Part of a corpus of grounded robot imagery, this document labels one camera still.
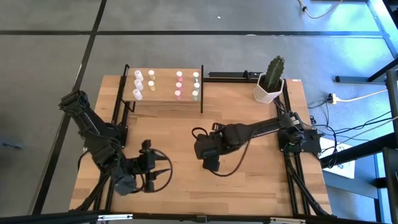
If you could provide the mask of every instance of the white test tube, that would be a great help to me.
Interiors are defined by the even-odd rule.
[[[136,100],[142,100],[142,95],[141,92],[138,89],[134,89],[132,91],[132,94],[134,95],[134,97],[136,98]]]
[[[194,101],[198,101],[198,95],[199,95],[199,93],[197,91],[193,91],[192,92],[192,96],[193,96],[193,100]]]
[[[199,92],[200,83],[194,83],[193,87],[195,87],[195,91]]]
[[[175,84],[175,86],[177,87],[177,90],[182,92],[182,83],[178,82]]]
[[[149,81],[148,82],[149,88],[151,91],[155,91],[155,82],[154,81]]]
[[[182,72],[181,72],[181,71],[178,71],[178,72],[177,72],[177,80],[178,80],[179,82],[182,82]]]
[[[154,81],[155,80],[155,71],[153,71],[153,70],[149,70],[148,71],[148,74],[149,74],[149,78],[152,80],[152,81]]]
[[[199,73],[194,72],[194,73],[193,73],[193,79],[194,79],[195,82],[198,82],[198,80],[199,80]]]
[[[144,89],[144,86],[142,85],[142,82],[139,79],[134,80],[134,84],[136,86],[136,88],[141,91],[142,89]]]
[[[174,94],[175,94],[175,96],[177,97],[177,100],[181,100],[181,92],[180,92],[180,90],[176,90],[176,91],[174,92]]]
[[[136,79],[138,79],[138,80],[140,80],[140,81],[143,81],[143,80],[144,80],[144,77],[142,76],[142,73],[141,73],[140,70],[136,70],[136,71],[134,72],[134,75],[136,76]]]

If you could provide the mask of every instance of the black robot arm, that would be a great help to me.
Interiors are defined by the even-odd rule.
[[[106,180],[111,176],[115,183],[115,191],[120,195],[140,192],[156,192],[153,181],[158,175],[171,170],[170,159],[161,151],[152,149],[150,140],[142,143],[140,155],[127,159],[122,152],[121,126],[105,123],[91,108],[84,91],[74,91],[62,98],[59,104],[61,110],[71,116],[79,127],[79,133],[85,139],[85,147],[90,152],[93,162],[102,173],[97,186],[90,196],[77,208],[86,210],[94,198],[99,194]],[[151,171],[155,168],[156,161],[168,161],[170,169]],[[141,176],[142,186],[137,187],[136,175]]]
[[[196,136],[194,133],[196,130],[205,133]],[[197,159],[203,159],[203,168],[213,172],[217,172],[220,168],[219,156],[237,151],[252,138],[283,130],[280,133],[286,136],[290,144],[304,142],[303,126],[297,113],[282,114],[254,124],[214,123],[212,130],[207,134],[203,128],[194,128],[192,134],[196,138],[194,148]]]

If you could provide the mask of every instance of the wooden tabletop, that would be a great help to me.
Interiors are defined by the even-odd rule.
[[[161,101],[161,102],[175,102],[177,97],[174,92],[177,90],[176,83],[177,72],[182,72],[182,92],[180,102],[200,102],[200,91],[196,101],[193,100],[192,91],[195,90],[193,84],[195,79],[193,73],[199,74],[198,83],[201,83],[201,71],[199,68],[130,68],[126,79],[126,86],[124,87],[123,99],[126,101],[135,101],[135,97],[132,91],[136,88],[134,80],[136,76],[134,71],[139,70],[144,77],[142,85],[144,89],[141,90],[142,101]],[[148,86],[149,78],[148,71],[153,70],[155,72],[155,91],[151,91]]]
[[[119,85],[119,76],[105,76],[99,91],[95,112],[111,121]],[[253,139],[239,170],[230,177],[217,177],[201,168],[195,157],[191,135],[194,127],[211,129],[214,122],[254,123],[276,117],[274,104],[254,101],[252,83],[205,83],[203,114],[198,104],[137,102],[134,114],[129,114],[126,157],[138,156],[141,142],[152,140],[152,147],[168,155],[174,166],[169,186],[154,194],[114,193],[111,210],[131,213],[173,213],[209,215],[278,215],[291,216],[289,188],[283,155],[278,150],[277,134]],[[287,80],[292,110],[303,122],[310,123],[303,86],[300,80]],[[230,172],[237,165],[243,149],[220,157],[220,173]],[[318,159],[301,154],[305,183],[318,203],[327,212],[330,204]],[[167,167],[157,162],[156,169]],[[90,155],[86,155],[73,191],[70,208],[79,206],[93,190],[99,172]],[[155,181],[161,187],[168,174]],[[107,188],[101,208],[104,208]],[[299,189],[296,186],[299,211],[303,213]]]

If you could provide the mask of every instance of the black cable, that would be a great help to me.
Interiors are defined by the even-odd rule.
[[[313,105],[313,104],[318,103],[318,102],[322,102],[322,103],[319,104],[319,105],[316,105],[316,106],[308,106],[307,108],[308,108],[308,109],[315,109],[315,108],[318,108],[318,107],[324,105],[324,104],[326,103],[326,100],[318,100],[318,101],[315,101],[315,102],[310,103],[309,105]]]
[[[83,156],[85,156],[85,154],[87,154],[87,152],[88,152],[88,149],[85,152],[83,152],[83,154],[79,157],[79,160],[77,160],[77,171],[79,171],[79,169],[80,169],[81,159],[83,158]]]
[[[79,211],[87,211],[91,204],[93,203],[94,199],[100,194],[101,189],[104,187],[107,179],[110,176],[110,172],[103,174],[103,176],[98,179],[98,183],[94,187],[93,191],[89,194],[89,196],[83,201],[83,203],[77,207],[75,210]]]
[[[368,139],[356,139],[356,138],[351,138],[351,137],[342,136],[342,135],[336,135],[336,136],[337,136],[337,137],[348,138],[348,139],[352,139],[352,140],[356,140],[356,141],[368,141],[368,142],[373,143],[373,144],[375,144],[375,145],[377,145],[377,146],[382,146],[382,145],[380,145],[380,144],[378,144],[378,143],[376,143],[376,142],[374,142],[374,141],[372,141],[372,140],[368,140]]]
[[[326,126],[329,126],[329,107],[328,107],[328,102],[325,102],[326,105]]]
[[[332,147],[329,147],[328,149],[331,149],[331,148],[335,148],[334,150],[333,150],[333,152],[332,152],[332,155],[334,155],[334,157],[332,157],[326,164],[328,164],[328,168],[332,168],[333,166],[335,166],[335,164],[336,164],[336,161],[337,161],[337,137],[336,137],[336,132],[335,132],[335,130],[333,129],[333,128],[331,128],[329,125],[324,125],[324,124],[318,124],[318,125],[314,125],[314,126],[325,126],[326,128],[330,128],[331,129],[331,131],[333,132],[333,137],[334,137],[334,139],[335,139],[335,145],[334,146],[332,146]]]
[[[369,121],[365,122],[364,124],[367,124],[368,122],[374,121],[375,119],[379,119],[379,118],[381,118],[381,117],[383,117],[384,115],[387,115],[387,114],[389,114],[389,113],[391,113],[391,111],[388,111],[387,113],[384,113],[384,114],[378,116],[377,118],[370,119]]]
[[[195,128],[193,128],[192,131],[191,131],[192,136],[193,136],[195,139],[198,139],[198,136],[196,136],[195,133],[193,133],[193,132],[196,131],[196,130],[203,131],[203,132],[206,134],[206,136],[209,136],[209,134],[207,133],[207,131],[206,131],[204,128],[195,127]]]
[[[248,148],[249,148],[250,141],[251,141],[251,139],[254,137],[254,135],[256,134],[256,132],[257,132],[258,130],[259,130],[259,129],[256,129],[256,130],[253,131],[253,133],[251,134],[251,137],[249,138],[248,143],[246,144],[246,147],[244,148],[244,151],[243,151],[241,160],[238,162],[237,166],[235,167],[234,170],[232,170],[232,172],[230,172],[230,173],[228,173],[228,174],[218,174],[218,173],[216,173],[216,172],[214,172],[214,171],[212,171],[212,170],[211,170],[210,172],[211,172],[212,174],[218,176],[218,177],[228,177],[228,176],[231,176],[232,174],[234,174],[234,173],[239,169],[239,167],[241,166],[242,161],[243,161],[243,159],[244,159],[246,153],[248,152]]]
[[[141,187],[138,188],[137,190],[133,190],[133,191],[131,192],[131,194],[136,194],[136,193],[138,193],[138,192],[141,192],[141,191],[144,190],[144,187],[145,187],[144,175],[142,174],[141,169],[139,168],[139,166],[137,166],[137,168],[138,168],[138,171],[140,172],[139,175],[141,176],[142,185],[141,185]]]
[[[365,124],[362,124],[362,125],[359,125],[359,126],[356,126],[356,127],[353,127],[353,128],[348,128],[345,131],[340,131],[340,132],[337,132],[336,134],[345,133],[347,131],[351,131],[351,130],[354,130],[354,129],[355,130],[360,130],[360,129],[363,129],[367,125],[376,124],[376,123],[380,123],[380,122],[388,121],[388,120],[391,120],[391,118],[381,119],[379,121],[373,121],[373,122],[370,122],[370,123],[368,123],[368,121],[367,121]]]
[[[154,190],[154,191],[152,191],[150,193],[160,192],[161,190],[165,189],[168,186],[168,184],[170,183],[170,181],[172,180],[172,176],[173,176],[173,163],[172,163],[171,159],[168,156],[166,156],[166,154],[164,154],[162,151],[157,150],[157,149],[153,149],[153,150],[155,152],[158,152],[158,153],[162,154],[167,159],[167,161],[169,162],[169,164],[170,164],[170,176],[169,176],[169,179],[167,180],[166,184],[164,184],[161,188],[156,189],[156,190]]]

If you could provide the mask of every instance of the black floor stripe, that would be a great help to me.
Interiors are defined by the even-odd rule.
[[[99,6],[98,13],[95,19],[95,23],[93,26],[93,32],[96,32],[98,30],[98,27],[100,26],[101,18],[105,10],[105,5],[106,5],[107,0],[102,0],[101,5]],[[88,39],[87,47],[85,50],[85,54],[83,56],[83,60],[81,61],[81,67],[78,73],[78,76],[76,78],[75,84],[72,88],[72,90],[79,90],[81,86],[81,81],[83,80],[83,76],[85,74],[85,70],[87,67],[88,59],[90,58],[90,53],[94,45],[94,40],[95,40],[95,35],[90,35],[90,38]],[[58,129],[58,133],[56,135],[56,138],[54,140],[53,148],[51,149],[50,153],[50,159],[48,166],[46,167],[44,177],[40,183],[40,190],[39,193],[37,194],[36,201],[33,206],[32,210],[32,215],[39,215],[42,213],[42,209],[45,203],[45,199],[47,197],[47,193],[50,188],[51,180],[55,172],[55,168],[57,167],[57,162],[58,158],[61,153],[63,141],[65,140],[65,136],[67,134],[67,130],[69,127],[69,122],[70,122],[70,117],[67,115],[64,115],[60,127]]]
[[[277,35],[382,37],[381,31],[264,31],[264,30],[0,30],[0,35]]]
[[[90,35],[90,30],[0,30],[0,35]]]

